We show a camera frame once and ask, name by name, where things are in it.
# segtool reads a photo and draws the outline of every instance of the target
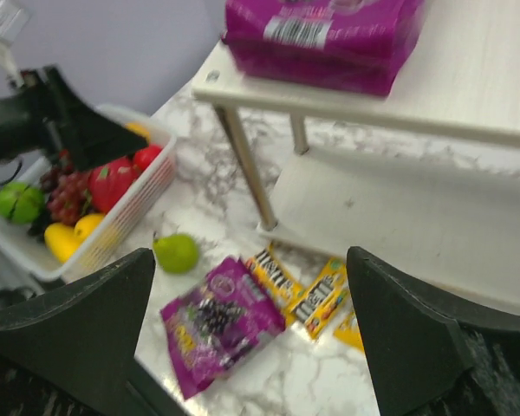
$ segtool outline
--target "shelf top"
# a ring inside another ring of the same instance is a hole
[[[439,0],[428,9],[385,99],[243,76],[221,42],[195,75],[193,93],[223,106],[520,147],[520,0]]]

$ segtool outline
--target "lower shelf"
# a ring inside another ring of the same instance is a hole
[[[284,167],[267,237],[406,273],[520,314],[520,179],[313,147]]]

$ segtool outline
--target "shelf leg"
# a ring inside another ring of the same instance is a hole
[[[292,114],[290,120],[291,130],[293,131],[293,141],[295,142],[295,153],[305,154],[309,150],[309,143],[306,137],[304,117]]]
[[[233,152],[237,156],[237,161],[241,169],[243,169],[244,178],[252,193],[257,209],[260,212],[262,227],[266,231],[271,231],[276,228],[277,219],[266,190],[262,185],[262,180],[260,179],[257,165],[250,151],[249,141],[244,133],[243,124],[241,123],[237,109],[234,107],[214,106],[214,111],[227,135],[227,139],[231,143]]]

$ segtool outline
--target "green fruit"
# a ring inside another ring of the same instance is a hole
[[[32,223],[44,204],[44,193],[23,182],[9,182],[0,190],[0,216],[13,224]]]
[[[155,238],[153,250],[159,266],[167,273],[186,273],[198,263],[198,246],[187,234]]]

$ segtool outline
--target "black cable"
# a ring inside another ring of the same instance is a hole
[[[19,158],[19,159],[17,160],[17,168],[16,168],[16,171],[14,172],[13,175],[11,175],[11,177],[10,177],[9,179],[5,180],[4,182],[0,182],[0,188],[1,188],[2,186],[4,186],[4,185],[7,185],[7,184],[8,184],[9,182],[11,182],[12,180],[14,180],[14,179],[17,177],[17,175],[19,174],[19,172],[21,171],[22,167],[23,167],[23,159]]]

